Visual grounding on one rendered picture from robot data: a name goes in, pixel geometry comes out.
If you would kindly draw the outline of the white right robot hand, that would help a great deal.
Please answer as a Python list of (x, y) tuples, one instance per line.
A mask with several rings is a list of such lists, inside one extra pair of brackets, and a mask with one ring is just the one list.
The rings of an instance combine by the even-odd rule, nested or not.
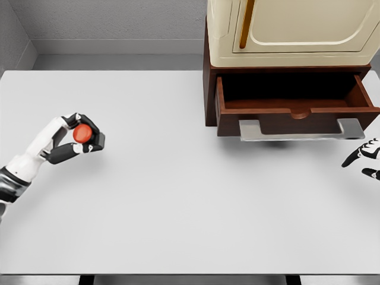
[[(362, 144), (343, 161), (341, 167), (347, 167), (359, 158), (366, 157), (369, 159), (380, 160), (380, 138), (373, 138)], [(380, 170), (371, 168), (362, 169), (362, 173), (370, 178), (380, 181)]]

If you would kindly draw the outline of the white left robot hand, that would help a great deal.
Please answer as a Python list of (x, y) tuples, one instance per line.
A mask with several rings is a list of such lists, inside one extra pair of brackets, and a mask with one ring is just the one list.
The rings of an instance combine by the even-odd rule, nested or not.
[[(60, 145), (69, 130), (84, 124), (92, 130), (87, 142)], [(53, 118), (27, 148), (27, 152), (51, 164), (62, 163), (79, 154), (100, 151), (105, 147), (105, 134), (86, 115), (73, 113)]]

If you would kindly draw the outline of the red button switch black base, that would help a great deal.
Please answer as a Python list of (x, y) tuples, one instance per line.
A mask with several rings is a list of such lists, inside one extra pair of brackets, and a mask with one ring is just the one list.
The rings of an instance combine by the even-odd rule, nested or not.
[(84, 123), (75, 127), (72, 134), (76, 143), (93, 147), (93, 151), (102, 150), (105, 147), (105, 135), (102, 132), (96, 134), (89, 125)]

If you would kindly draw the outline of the brown wooden drawer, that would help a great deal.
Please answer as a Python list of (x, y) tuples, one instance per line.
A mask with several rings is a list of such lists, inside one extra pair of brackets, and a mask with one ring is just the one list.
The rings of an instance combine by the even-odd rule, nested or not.
[(240, 136), (243, 120), (258, 120), (265, 135), (335, 134), (338, 119), (366, 129), (380, 115), (352, 73), (225, 74), (215, 98), (219, 137)]

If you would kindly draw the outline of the cream cabinet door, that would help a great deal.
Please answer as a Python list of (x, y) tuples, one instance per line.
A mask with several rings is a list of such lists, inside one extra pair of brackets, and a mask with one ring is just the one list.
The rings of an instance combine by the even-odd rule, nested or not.
[(380, 23), (380, 0), (255, 0), (245, 48), (235, 53), (361, 52)]

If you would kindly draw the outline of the cream cabinet body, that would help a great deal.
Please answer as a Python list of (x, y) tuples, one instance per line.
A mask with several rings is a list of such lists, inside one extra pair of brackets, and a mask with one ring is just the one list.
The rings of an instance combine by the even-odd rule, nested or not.
[(306, 67), (366, 65), (380, 50), (380, 23), (361, 52), (235, 53), (238, 16), (246, 0), (208, 0), (210, 61), (215, 67)]

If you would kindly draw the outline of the dark brown wooden cabinet frame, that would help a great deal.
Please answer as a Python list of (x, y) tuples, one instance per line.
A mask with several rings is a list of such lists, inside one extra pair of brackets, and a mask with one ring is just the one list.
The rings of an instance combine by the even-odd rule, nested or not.
[(366, 65), (336, 65), (336, 66), (244, 66), (244, 67), (216, 67), (210, 61), (209, 31), (205, 28), (204, 34), (204, 59), (203, 59), (203, 88), (204, 88), (204, 110), (205, 125), (216, 126), (216, 103), (215, 91), (216, 80), (220, 74), (246, 74), (246, 73), (296, 73), (296, 72), (348, 72), (358, 75), (364, 79), (371, 69)]

